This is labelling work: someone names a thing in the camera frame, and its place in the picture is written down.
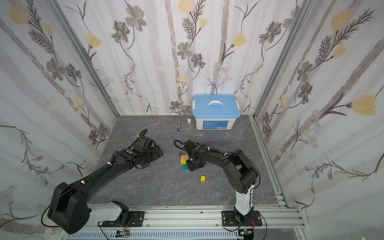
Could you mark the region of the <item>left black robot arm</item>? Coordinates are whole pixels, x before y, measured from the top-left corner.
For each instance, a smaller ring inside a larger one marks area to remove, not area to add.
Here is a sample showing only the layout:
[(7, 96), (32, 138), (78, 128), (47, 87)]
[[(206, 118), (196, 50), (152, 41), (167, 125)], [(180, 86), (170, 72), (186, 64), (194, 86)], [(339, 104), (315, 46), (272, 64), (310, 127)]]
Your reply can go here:
[(91, 198), (116, 177), (135, 169), (144, 169), (164, 153), (143, 129), (135, 141), (121, 151), (115, 151), (111, 159), (88, 176), (71, 184), (59, 184), (49, 206), (42, 216), (48, 217), (55, 228), (74, 234), (89, 224), (107, 223), (108, 226), (126, 227), (133, 218), (129, 207), (119, 201), (109, 204), (89, 203)]

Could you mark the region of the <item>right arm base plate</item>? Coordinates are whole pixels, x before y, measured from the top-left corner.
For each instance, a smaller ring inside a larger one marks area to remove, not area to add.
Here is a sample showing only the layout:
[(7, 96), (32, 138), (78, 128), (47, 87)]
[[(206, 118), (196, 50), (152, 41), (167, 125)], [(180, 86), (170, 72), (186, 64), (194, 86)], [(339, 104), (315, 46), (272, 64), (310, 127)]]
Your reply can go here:
[(222, 211), (221, 218), (224, 227), (261, 227), (263, 225), (259, 211), (251, 210), (246, 215), (242, 215), (235, 210)]

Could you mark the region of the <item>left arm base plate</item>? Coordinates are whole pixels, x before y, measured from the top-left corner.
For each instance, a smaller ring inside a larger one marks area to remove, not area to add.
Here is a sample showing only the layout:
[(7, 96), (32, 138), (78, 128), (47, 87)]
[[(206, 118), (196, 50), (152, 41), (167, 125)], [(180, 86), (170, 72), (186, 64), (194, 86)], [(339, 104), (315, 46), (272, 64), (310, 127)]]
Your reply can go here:
[(100, 227), (142, 227), (145, 218), (144, 211), (125, 211), (121, 212), (114, 221), (103, 221), (98, 225)]

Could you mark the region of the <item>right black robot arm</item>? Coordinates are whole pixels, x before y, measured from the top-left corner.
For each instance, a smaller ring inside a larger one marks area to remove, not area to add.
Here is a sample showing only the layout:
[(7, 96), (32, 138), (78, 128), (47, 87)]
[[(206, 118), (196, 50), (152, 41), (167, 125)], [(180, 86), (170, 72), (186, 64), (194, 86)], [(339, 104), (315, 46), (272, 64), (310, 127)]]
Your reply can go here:
[(189, 159), (186, 160), (186, 164), (191, 172), (203, 168), (206, 163), (220, 167), (236, 191), (234, 207), (236, 223), (244, 226), (247, 221), (252, 220), (254, 213), (253, 191), (259, 186), (261, 176), (258, 167), (243, 151), (220, 151), (191, 140), (184, 143), (180, 140), (174, 140), (174, 145), (187, 153)]

